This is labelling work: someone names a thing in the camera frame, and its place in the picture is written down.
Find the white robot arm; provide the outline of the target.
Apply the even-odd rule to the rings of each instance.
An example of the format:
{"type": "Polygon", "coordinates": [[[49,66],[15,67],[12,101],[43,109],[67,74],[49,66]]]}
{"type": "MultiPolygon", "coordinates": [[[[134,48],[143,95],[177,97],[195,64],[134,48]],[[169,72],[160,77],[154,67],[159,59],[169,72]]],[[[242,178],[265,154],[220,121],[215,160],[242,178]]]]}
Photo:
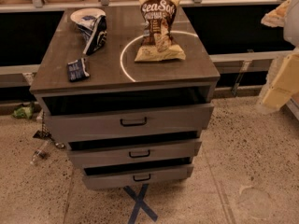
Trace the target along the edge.
{"type": "Polygon", "coordinates": [[[282,27],[285,41],[294,45],[287,56],[278,56],[270,64],[266,83],[256,104],[262,114],[277,112],[299,92],[299,0],[287,0],[266,13],[261,24],[282,27]]]}

